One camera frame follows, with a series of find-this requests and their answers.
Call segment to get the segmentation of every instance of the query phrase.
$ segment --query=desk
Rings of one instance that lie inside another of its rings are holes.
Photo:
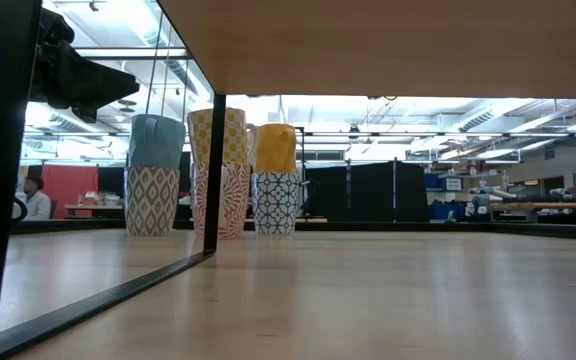
[[[77,210],[123,210],[122,205],[66,205],[68,216],[75,216]]]
[[[576,203],[508,203],[508,204],[490,204],[491,220],[499,219],[499,213],[502,211],[522,212],[529,222],[537,222],[537,211],[541,209],[575,209]]]

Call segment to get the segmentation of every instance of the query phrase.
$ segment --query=patterned mug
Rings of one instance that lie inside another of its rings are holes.
[[[238,239],[243,236],[249,183],[250,165],[236,163],[222,165],[217,233],[220,240]],[[208,163],[192,164],[191,185],[190,197],[195,236],[203,238],[208,198]]]
[[[131,166],[124,170],[126,228],[133,236],[167,236],[179,197],[179,170]]]
[[[194,162],[210,161],[212,109],[192,111],[188,114],[188,133]],[[252,141],[246,131],[250,130]],[[226,108],[224,123],[224,163],[249,164],[257,149],[257,127],[246,123],[243,110]]]
[[[299,176],[294,173],[253,174],[255,230],[261,235],[291,235],[299,203]]]

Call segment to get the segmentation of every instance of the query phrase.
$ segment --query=stacked mugs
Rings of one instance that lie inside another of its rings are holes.
[[[259,127],[259,145],[251,162],[255,229],[261,235],[290,235],[299,210],[295,128],[268,124]]]
[[[164,116],[132,118],[128,166],[124,169],[126,229],[132,236],[167,236],[179,198],[179,160],[184,124]]]
[[[188,114],[188,132],[193,156],[190,197],[195,235],[198,238],[203,238],[206,225],[212,113],[212,109],[206,109]],[[226,108],[219,197],[219,239],[236,239],[243,235],[248,208],[250,165],[257,142],[257,127],[246,123],[246,113],[243,110]]]

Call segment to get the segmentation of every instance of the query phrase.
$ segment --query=blue patterned mug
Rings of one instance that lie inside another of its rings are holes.
[[[252,177],[255,230],[261,235],[291,235],[299,207],[297,174],[262,172]]]

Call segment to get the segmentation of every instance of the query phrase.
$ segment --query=wooden tabletop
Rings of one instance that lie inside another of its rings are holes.
[[[491,211],[532,211],[536,209],[576,209],[576,203],[490,204]]]
[[[219,94],[576,98],[576,0],[160,0]]]

